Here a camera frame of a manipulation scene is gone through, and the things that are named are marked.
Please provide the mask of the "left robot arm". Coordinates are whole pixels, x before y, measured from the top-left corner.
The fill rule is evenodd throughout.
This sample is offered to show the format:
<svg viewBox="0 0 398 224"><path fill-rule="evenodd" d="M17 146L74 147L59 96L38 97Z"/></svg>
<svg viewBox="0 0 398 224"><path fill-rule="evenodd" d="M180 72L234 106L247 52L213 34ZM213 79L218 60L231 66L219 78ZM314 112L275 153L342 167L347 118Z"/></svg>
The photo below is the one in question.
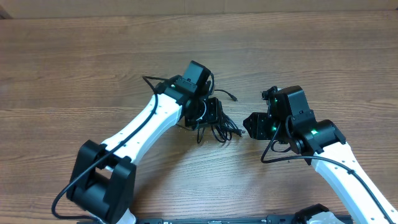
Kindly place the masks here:
<svg viewBox="0 0 398 224"><path fill-rule="evenodd" d="M214 75L200 63L191 61L183 75L160 78L151 89L150 102L122 130L100 144L88 140L78 151L66 196L88 214L76 220L135 222L129 206L144 154L181 119L192 130L208 122Z"/></svg>

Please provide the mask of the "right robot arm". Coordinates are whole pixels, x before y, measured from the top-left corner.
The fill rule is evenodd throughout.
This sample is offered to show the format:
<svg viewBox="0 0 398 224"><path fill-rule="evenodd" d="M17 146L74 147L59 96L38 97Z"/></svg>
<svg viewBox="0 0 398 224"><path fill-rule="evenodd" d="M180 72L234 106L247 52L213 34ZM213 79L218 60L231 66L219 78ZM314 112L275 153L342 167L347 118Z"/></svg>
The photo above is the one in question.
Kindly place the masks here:
<svg viewBox="0 0 398 224"><path fill-rule="evenodd" d="M263 164L303 159L337 194L356 223L397 223L397 209L383 196L355 158L343 133L329 119L317 121L300 86L262 91L267 112L253 112L243 121L249 136L288 145L293 156L266 159Z"/></svg>

